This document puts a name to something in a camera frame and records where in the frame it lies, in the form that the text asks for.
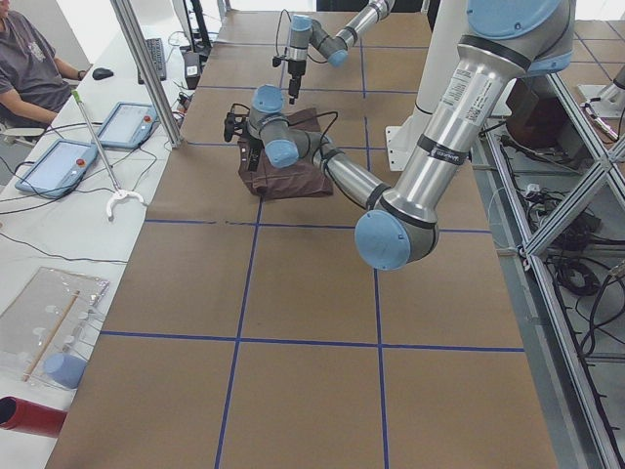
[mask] white wall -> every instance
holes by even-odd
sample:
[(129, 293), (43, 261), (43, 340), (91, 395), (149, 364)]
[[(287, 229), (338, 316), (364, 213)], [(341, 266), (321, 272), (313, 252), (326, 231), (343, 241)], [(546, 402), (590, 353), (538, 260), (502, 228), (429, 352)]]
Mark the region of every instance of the white wall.
[(77, 68), (89, 65), (89, 59), (56, 0), (15, 0), (11, 9), (24, 14), (57, 49), (60, 58)]

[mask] reacher grabber tool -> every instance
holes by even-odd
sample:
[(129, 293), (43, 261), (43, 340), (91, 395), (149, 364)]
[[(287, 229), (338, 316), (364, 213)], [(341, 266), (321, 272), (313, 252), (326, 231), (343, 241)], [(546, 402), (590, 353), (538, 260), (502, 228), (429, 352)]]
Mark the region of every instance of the reacher grabber tool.
[(108, 176), (110, 177), (110, 180), (113, 182), (113, 187), (115, 188), (115, 192), (106, 203), (106, 217), (108, 218), (110, 222), (112, 222), (113, 221), (113, 205), (116, 202), (123, 200), (124, 198), (135, 198), (142, 205), (146, 205), (146, 202), (144, 201), (144, 198), (141, 196), (140, 193), (133, 192), (133, 191), (125, 191), (121, 189), (121, 185), (117, 181), (117, 178), (115, 177), (115, 173), (113, 173), (113, 166), (112, 164), (110, 164), (110, 162), (108, 161), (108, 158), (106, 157), (104, 148), (102, 144), (100, 143), (100, 139), (98, 139), (98, 135), (96, 135), (96, 131), (94, 130), (93, 125), (91, 124), (91, 120), (89, 119), (89, 115), (87, 114), (87, 110), (85, 109), (85, 106), (83, 105), (82, 100), (80, 99), (80, 95), (78, 95), (78, 92), (76, 90), (73, 90), (71, 92), (71, 95), (74, 97), (74, 100), (76, 100), (76, 103), (78, 104), (78, 108), (80, 109), (80, 112), (82, 113), (82, 116), (85, 119), (85, 123), (87, 124), (87, 128), (89, 129), (89, 132), (91, 133), (91, 137), (94, 139), (94, 142), (96, 146), (98, 147), (98, 153), (100, 154), (100, 157), (102, 158), (104, 162), (104, 167), (106, 168), (106, 171), (108, 171)]

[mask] keyboard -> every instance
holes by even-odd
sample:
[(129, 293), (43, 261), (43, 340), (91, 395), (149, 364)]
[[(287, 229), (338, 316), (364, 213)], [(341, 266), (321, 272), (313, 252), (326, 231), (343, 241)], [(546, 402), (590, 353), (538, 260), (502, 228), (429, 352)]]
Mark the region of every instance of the keyboard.
[[(156, 68), (156, 74), (161, 81), (165, 80), (167, 78), (167, 64), (165, 62), (165, 50), (163, 49), (162, 39), (160, 37), (150, 37), (146, 39), (146, 46), (152, 58), (152, 62), (154, 63), (154, 67)], [(138, 68), (137, 75), (139, 84), (143, 85), (144, 79), (141, 77), (141, 72)]]

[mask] computer mouse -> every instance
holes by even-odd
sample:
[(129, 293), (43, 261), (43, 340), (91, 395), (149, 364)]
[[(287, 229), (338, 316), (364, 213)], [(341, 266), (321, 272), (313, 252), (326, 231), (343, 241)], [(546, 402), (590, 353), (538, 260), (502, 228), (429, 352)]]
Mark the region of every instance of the computer mouse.
[(104, 80), (105, 78), (109, 78), (113, 76), (113, 70), (109, 70), (108, 68), (98, 67), (96, 68), (91, 76), (94, 77), (94, 80)]

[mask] label sticker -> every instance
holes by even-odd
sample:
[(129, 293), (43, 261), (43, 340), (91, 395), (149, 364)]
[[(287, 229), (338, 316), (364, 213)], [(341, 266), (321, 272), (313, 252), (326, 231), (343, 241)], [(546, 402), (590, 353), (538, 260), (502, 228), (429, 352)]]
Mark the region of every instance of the label sticker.
[(490, 110), (500, 89), (501, 86), (486, 75), (457, 68), (441, 101), (457, 111), (460, 119), (481, 126), (486, 118), (484, 113)]
[(462, 96), (465, 94), (472, 78), (473, 74), (470, 71), (456, 68), (456, 71), (453, 72), (453, 76), (451, 77), (451, 82), (447, 87), (447, 91), (445, 91), (445, 94), (442, 96), (442, 101), (455, 109), (458, 103), (460, 103)]

